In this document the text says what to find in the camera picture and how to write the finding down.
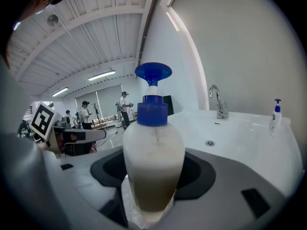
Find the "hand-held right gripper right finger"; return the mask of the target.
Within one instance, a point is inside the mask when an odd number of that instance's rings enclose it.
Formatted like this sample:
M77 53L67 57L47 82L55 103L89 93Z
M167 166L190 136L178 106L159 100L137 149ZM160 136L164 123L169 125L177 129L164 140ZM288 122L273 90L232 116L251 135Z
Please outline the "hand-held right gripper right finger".
M275 179L273 172L188 148L173 206L154 229L260 229L287 196L285 180Z

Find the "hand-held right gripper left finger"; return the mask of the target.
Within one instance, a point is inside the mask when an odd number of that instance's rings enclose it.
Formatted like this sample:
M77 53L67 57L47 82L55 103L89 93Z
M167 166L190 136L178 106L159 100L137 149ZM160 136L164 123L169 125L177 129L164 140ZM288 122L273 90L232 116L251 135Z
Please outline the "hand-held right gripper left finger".
M70 226L126 226L121 193L99 183L90 172L92 164L112 158L122 147L82 156L58 159L42 152L47 177Z

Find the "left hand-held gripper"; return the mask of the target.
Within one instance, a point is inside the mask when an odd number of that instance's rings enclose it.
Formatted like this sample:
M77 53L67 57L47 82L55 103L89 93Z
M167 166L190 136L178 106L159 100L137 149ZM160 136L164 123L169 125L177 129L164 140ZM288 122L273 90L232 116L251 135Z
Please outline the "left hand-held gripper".
M42 150L53 152L56 157L64 158L65 145L63 132L69 131L68 123L58 112L43 102L39 102L29 123L34 133L35 142ZM106 138L105 130L71 129L76 134L77 143L89 143Z

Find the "person's left hand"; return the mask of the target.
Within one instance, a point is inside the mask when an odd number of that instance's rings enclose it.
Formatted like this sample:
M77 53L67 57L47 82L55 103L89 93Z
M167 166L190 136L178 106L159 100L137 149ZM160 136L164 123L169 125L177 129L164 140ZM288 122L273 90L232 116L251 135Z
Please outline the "person's left hand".
M58 147L60 150L63 150L65 148L66 143L72 142L71 133L69 132L59 133L57 139Z

